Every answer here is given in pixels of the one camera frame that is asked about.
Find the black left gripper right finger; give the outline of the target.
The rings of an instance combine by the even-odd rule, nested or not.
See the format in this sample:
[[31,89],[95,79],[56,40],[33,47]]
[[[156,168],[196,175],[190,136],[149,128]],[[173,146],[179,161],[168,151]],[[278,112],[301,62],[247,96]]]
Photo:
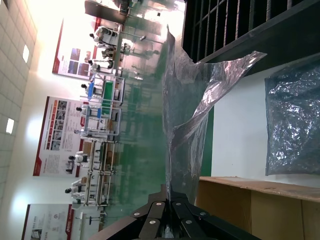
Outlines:
[[188,239],[252,240],[253,235],[191,204],[184,193],[170,193],[172,226]]

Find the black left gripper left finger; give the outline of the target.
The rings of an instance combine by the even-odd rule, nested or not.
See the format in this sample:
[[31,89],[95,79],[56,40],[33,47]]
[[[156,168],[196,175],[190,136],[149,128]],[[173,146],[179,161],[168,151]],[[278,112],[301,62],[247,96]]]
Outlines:
[[150,194],[147,204],[90,237],[91,240],[153,240],[160,237],[167,194]]

